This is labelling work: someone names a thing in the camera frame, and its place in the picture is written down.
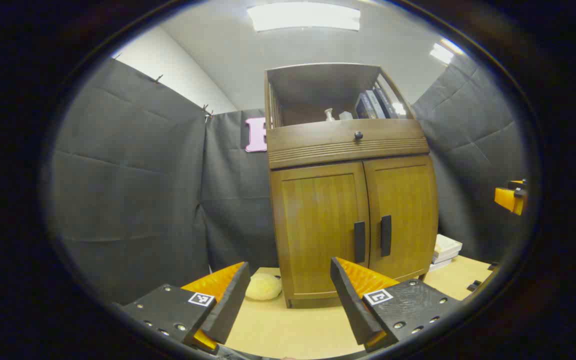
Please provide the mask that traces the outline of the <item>yellow plush ball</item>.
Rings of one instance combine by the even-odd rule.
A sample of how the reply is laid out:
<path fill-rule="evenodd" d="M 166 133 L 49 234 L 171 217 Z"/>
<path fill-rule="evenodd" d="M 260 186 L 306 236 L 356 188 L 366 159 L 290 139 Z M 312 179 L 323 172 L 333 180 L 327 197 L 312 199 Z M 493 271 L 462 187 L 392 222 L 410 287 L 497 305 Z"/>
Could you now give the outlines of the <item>yellow plush ball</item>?
<path fill-rule="evenodd" d="M 255 273 L 250 277 L 246 297 L 254 301 L 269 301 L 282 291 L 281 279 L 269 273 Z"/>

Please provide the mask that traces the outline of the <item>black backdrop cloth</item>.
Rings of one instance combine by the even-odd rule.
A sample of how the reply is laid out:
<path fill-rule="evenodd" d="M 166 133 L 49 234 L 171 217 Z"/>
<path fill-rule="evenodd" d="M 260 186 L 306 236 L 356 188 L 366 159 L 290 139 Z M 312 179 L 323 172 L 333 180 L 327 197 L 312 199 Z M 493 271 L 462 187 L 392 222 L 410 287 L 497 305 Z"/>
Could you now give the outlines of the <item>black backdrop cloth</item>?
<path fill-rule="evenodd" d="M 413 104 L 429 137 L 439 232 L 491 263 L 520 239 L 518 216 L 494 189 L 530 177 L 523 118 L 499 81 L 457 60 Z M 125 305 L 162 284 L 182 286 L 248 262 L 277 268 L 268 157 L 245 150 L 247 119 L 206 118 L 199 105 L 110 59 L 62 121 L 50 163 L 54 227 L 106 302 Z"/>

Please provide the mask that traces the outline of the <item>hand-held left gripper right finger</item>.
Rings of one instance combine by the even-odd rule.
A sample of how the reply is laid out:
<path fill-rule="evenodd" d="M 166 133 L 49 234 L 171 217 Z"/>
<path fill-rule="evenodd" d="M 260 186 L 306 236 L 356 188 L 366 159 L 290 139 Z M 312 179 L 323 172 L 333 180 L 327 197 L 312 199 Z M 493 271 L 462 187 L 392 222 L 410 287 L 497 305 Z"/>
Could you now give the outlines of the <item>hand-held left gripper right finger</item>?
<path fill-rule="evenodd" d="M 330 278 L 367 353 L 411 343 L 462 307 L 417 278 L 397 281 L 341 257 L 331 258 Z"/>

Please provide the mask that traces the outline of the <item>wooden cabinet door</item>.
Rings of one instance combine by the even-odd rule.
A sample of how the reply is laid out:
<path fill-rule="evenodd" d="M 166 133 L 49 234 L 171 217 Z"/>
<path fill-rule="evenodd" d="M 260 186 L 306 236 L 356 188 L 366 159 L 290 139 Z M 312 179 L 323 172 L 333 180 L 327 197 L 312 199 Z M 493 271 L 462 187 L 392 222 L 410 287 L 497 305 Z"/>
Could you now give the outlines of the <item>wooden cabinet door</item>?
<path fill-rule="evenodd" d="M 338 302 L 334 257 L 370 263 L 370 207 L 362 162 L 270 171 L 279 271 L 288 308 Z"/>
<path fill-rule="evenodd" d="M 363 162 L 369 206 L 368 266 L 396 281 L 428 273 L 438 233 L 437 185 L 429 155 Z"/>

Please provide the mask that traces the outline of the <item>small ceiling light panel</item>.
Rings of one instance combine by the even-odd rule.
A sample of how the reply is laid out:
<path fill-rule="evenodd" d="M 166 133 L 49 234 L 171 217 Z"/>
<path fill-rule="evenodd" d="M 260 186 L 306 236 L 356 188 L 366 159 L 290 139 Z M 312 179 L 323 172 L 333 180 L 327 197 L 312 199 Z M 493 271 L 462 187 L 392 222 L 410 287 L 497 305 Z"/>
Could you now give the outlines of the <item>small ceiling light panel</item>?
<path fill-rule="evenodd" d="M 457 57 L 464 57 L 466 53 L 462 48 L 457 46 L 457 44 L 449 39 L 442 38 L 433 44 L 429 55 L 443 65 L 448 66 L 453 63 L 453 60 L 457 59 Z"/>

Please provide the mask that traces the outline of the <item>wooden double-door shoe cabinet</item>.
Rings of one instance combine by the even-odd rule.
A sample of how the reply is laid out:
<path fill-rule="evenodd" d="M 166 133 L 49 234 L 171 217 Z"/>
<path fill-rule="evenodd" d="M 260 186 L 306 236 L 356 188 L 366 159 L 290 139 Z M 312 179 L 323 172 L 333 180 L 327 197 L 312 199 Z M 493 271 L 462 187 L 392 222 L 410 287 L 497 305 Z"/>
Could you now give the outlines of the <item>wooden double-door shoe cabinet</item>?
<path fill-rule="evenodd" d="M 382 88 L 390 98 L 397 119 L 357 118 L 359 93 L 375 87 Z M 264 100 L 270 188 L 272 170 L 430 157 L 419 121 L 380 66 L 311 63 L 267 69 Z M 333 109 L 335 121 L 326 121 L 326 109 Z M 352 113 L 353 119 L 339 120 L 342 112 Z M 355 132 L 362 132 L 363 139 L 355 141 Z"/>

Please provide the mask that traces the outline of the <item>large ceiling light panel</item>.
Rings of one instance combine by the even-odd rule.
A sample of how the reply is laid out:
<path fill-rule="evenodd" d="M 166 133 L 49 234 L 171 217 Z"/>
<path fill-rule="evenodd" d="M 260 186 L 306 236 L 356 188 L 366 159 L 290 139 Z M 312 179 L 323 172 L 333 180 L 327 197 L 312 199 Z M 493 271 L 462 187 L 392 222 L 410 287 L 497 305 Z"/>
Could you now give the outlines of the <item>large ceiling light panel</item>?
<path fill-rule="evenodd" d="M 275 2 L 246 9 L 256 32 L 288 28 L 361 29 L 361 10 L 311 1 Z"/>

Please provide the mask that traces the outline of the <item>dark blue book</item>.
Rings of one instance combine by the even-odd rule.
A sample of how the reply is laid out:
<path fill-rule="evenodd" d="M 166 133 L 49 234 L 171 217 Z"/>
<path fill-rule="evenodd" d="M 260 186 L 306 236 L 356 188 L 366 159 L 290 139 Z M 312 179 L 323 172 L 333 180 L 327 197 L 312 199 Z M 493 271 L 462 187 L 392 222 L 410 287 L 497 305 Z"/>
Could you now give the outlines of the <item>dark blue book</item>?
<path fill-rule="evenodd" d="M 355 103 L 355 112 L 358 119 L 376 119 L 377 113 L 375 112 L 370 98 L 365 91 L 358 94 L 357 101 Z"/>

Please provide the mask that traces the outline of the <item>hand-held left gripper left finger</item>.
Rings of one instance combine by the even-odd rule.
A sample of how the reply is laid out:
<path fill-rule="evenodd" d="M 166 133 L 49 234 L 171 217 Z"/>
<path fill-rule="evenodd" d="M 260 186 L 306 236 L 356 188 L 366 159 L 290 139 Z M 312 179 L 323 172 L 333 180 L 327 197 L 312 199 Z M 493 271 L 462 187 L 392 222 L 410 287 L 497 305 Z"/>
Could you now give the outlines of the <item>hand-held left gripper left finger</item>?
<path fill-rule="evenodd" d="M 158 335 L 208 354 L 217 354 L 234 326 L 250 284 L 242 261 L 189 284 L 162 284 L 120 308 Z"/>

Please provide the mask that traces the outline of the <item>grey book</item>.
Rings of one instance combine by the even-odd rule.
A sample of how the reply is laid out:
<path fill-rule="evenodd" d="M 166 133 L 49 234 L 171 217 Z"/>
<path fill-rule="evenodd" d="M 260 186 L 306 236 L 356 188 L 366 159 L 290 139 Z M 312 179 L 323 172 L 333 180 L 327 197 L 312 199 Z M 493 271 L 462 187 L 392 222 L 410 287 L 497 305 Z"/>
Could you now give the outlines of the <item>grey book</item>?
<path fill-rule="evenodd" d="M 376 119 L 386 119 L 387 118 L 386 114 L 384 113 L 384 110 L 382 108 L 382 105 L 381 105 L 376 93 L 372 89 L 367 89 L 365 91 L 365 93 L 366 93 L 366 96 L 368 97 L 368 100 L 370 100 L 371 107 L 373 108 L 373 110 L 375 112 L 375 118 Z"/>

